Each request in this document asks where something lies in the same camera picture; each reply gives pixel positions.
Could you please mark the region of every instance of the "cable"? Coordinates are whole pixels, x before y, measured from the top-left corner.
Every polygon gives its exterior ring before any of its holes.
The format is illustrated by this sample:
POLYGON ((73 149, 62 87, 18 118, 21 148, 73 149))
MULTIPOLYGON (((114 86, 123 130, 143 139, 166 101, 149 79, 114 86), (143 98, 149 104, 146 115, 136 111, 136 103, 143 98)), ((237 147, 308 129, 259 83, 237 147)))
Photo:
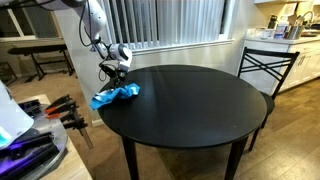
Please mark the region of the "cable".
POLYGON ((107 45, 106 45, 106 43, 104 43, 102 40, 101 40, 100 42, 101 42, 101 43, 104 45, 104 47, 107 49, 108 54, 110 54, 110 52, 109 52, 110 45, 109 45, 109 46, 107 46, 107 45))
POLYGON ((80 16, 80 22, 79 22, 79 37, 80 37, 80 41, 81 41, 82 45, 85 46, 85 47, 88 47, 88 46, 92 45, 91 38, 90 38, 90 44, 84 44, 83 39, 82 39, 82 36, 81 36, 81 24, 82 24, 82 19, 83 19, 83 15, 84 15, 84 10, 85 10, 85 8, 86 8, 86 4, 83 5, 82 13, 81 13, 81 16, 80 16))
POLYGON ((90 39, 90 41, 91 41, 91 43, 92 43, 92 29, 91 29, 91 15, 90 15, 90 3, 89 3, 89 1, 87 1, 88 2, 88 17, 89 17, 89 30, 90 30, 90 36, 89 36, 89 39, 90 39))
MULTIPOLYGON (((117 68, 113 65, 113 64, 104 64, 104 65, 106 65, 106 66, 112 66, 113 68, 114 68, 114 70, 116 70, 117 68)), ((102 71, 102 69, 100 69, 100 71, 99 71, 99 74, 98 74, 98 77, 99 77, 99 80, 101 81, 101 82, 104 82, 106 79, 107 79, 107 75, 106 75, 106 73, 104 73, 104 79, 101 79, 101 71, 102 71)))

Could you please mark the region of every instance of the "desk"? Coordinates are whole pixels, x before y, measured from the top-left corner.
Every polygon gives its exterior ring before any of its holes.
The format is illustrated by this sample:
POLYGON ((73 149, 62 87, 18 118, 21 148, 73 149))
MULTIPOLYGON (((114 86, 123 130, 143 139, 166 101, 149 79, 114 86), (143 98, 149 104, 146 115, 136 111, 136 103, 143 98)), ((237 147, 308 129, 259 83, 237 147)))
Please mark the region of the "desk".
MULTIPOLYGON (((42 70, 40 65, 43 64, 52 64, 52 63, 59 63, 59 62, 65 62, 68 68, 68 72, 69 72, 69 76, 72 75, 72 73, 74 72, 74 69, 72 68, 65 50, 67 50, 67 46, 65 44, 59 44, 59 45, 47 45, 47 46, 33 46, 33 47, 15 47, 15 48, 11 48, 8 50, 9 54, 15 54, 15 55, 31 55, 32 58, 32 62, 34 64, 34 67, 36 69, 37 72, 37 76, 38 76, 38 80, 40 81, 45 75, 46 73, 42 70), (57 60, 57 61, 49 61, 49 62, 42 62, 39 63, 37 62, 37 60, 34 57, 34 54, 36 53, 48 53, 48 52, 54 52, 54 51, 59 51, 63 53, 64 56, 64 60, 57 60)), ((32 81, 32 79, 35 76, 32 76, 31 78, 29 78, 26 82, 30 82, 32 81)))
POLYGON ((266 114, 258 90, 231 74, 184 65, 138 69, 125 84, 133 82, 141 87, 137 97, 99 109, 104 123, 122 137, 131 179, 139 179, 135 142, 170 149, 232 143, 225 179, 233 179, 249 134, 266 114))

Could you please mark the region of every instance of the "window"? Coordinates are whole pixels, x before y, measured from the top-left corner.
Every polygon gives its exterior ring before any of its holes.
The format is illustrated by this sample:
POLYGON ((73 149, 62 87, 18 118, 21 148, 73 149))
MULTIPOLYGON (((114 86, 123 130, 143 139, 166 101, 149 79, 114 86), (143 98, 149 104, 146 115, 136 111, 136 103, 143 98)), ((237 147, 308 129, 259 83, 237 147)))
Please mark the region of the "window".
POLYGON ((222 40, 232 0, 103 0, 110 44, 148 49, 222 40))
POLYGON ((41 7, 0 10, 0 40, 59 37, 51 12, 41 7))

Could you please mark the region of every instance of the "bottle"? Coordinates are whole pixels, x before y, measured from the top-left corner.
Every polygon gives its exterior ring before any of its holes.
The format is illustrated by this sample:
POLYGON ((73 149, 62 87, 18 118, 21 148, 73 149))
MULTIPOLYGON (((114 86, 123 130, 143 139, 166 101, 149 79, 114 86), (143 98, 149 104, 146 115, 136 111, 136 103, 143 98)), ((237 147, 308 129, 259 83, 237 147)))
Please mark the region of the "bottle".
POLYGON ((276 27, 277 18, 278 17, 276 15, 271 14, 270 22, 268 24, 268 29, 274 29, 276 27))
POLYGON ((291 30, 291 25, 289 23, 289 26, 287 27, 286 32, 284 33, 284 36, 283 36, 284 39, 288 39, 290 30, 291 30))
POLYGON ((274 33, 274 38, 277 38, 277 39, 283 38, 288 26, 289 26, 288 17, 282 16, 276 28, 276 32, 274 33))

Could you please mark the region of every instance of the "blue towel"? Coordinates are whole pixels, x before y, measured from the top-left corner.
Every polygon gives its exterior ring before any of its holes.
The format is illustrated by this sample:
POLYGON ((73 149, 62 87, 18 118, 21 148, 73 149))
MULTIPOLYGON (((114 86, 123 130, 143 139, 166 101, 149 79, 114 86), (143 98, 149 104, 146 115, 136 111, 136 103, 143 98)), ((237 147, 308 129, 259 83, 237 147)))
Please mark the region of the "blue towel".
POLYGON ((125 86, 124 88, 116 88, 96 93, 92 98, 90 106, 93 110, 100 108, 105 104, 112 103, 114 98, 128 99, 132 95, 138 95, 140 87, 135 83, 125 86))

